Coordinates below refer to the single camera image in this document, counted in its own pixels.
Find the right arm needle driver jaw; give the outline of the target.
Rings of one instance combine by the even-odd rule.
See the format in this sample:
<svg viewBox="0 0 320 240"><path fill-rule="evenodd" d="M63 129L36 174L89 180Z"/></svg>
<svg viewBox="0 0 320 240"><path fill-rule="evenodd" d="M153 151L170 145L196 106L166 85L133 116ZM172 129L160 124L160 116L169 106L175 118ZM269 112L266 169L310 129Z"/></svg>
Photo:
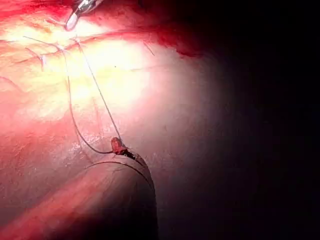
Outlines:
<svg viewBox="0 0 320 240"><path fill-rule="evenodd" d="M77 22L79 21L81 17L81 10L79 8L72 11L70 16L68 17L67 21L65 22L65 30L71 31L75 28L77 25Z"/></svg>

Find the left arm needle driver jaw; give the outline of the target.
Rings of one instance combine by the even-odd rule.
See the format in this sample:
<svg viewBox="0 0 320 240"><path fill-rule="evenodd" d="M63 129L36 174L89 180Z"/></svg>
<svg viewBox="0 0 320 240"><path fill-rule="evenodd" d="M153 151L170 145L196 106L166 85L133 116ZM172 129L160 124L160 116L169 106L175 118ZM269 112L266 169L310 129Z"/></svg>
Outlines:
<svg viewBox="0 0 320 240"><path fill-rule="evenodd" d="M112 152L115 154L120 154L124 150L123 144L118 137L113 137L110 140L110 144L111 144Z"/></svg>

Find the right arm needle driver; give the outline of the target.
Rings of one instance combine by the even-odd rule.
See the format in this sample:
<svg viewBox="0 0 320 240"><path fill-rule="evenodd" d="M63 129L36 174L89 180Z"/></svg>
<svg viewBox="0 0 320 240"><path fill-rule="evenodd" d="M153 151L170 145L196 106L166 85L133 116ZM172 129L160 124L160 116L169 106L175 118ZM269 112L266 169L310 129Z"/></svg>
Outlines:
<svg viewBox="0 0 320 240"><path fill-rule="evenodd" d="M103 0L75 0L74 10L78 13L89 13L96 9Z"/></svg>

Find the left arm needle driver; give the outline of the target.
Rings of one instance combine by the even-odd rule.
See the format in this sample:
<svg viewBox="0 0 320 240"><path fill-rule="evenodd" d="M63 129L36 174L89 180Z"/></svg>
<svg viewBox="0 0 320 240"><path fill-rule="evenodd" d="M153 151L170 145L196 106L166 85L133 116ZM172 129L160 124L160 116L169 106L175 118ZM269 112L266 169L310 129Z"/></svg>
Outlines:
<svg viewBox="0 0 320 240"><path fill-rule="evenodd" d="M130 149L124 149L121 151L121 155L126 156L136 162L139 162L141 157L139 154L135 153L134 151L130 150Z"/></svg>

